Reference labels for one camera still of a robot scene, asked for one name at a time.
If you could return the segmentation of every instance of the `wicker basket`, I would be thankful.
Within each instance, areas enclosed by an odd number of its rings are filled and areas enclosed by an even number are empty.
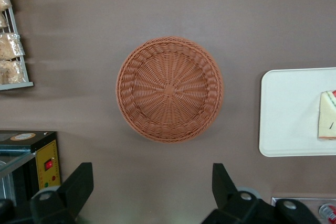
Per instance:
[[[213,57],[198,44],[162,37],[136,48],[122,65],[117,99],[126,121],[158,142],[190,140],[222,106],[224,87]]]

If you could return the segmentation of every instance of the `white cutting board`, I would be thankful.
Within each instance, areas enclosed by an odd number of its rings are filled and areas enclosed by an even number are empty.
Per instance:
[[[320,95],[336,90],[336,68],[272,70],[261,81],[259,149],[267,157],[336,155],[318,139]]]

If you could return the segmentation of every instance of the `metal shelf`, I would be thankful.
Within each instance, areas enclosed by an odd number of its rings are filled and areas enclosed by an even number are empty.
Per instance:
[[[16,33],[19,34],[17,31],[16,23],[15,23],[15,17],[13,13],[13,9],[9,8],[6,11],[3,12],[6,20],[8,21],[8,27],[0,29],[0,33]],[[29,81],[27,69],[25,65],[24,56],[20,56],[17,58],[14,58],[14,60],[20,61],[23,75],[24,75],[24,82],[21,83],[13,83],[13,84],[0,84],[0,91],[1,90],[9,90],[9,89],[16,89],[16,88],[24,88],[24,87],[31,87],[34,84]]]

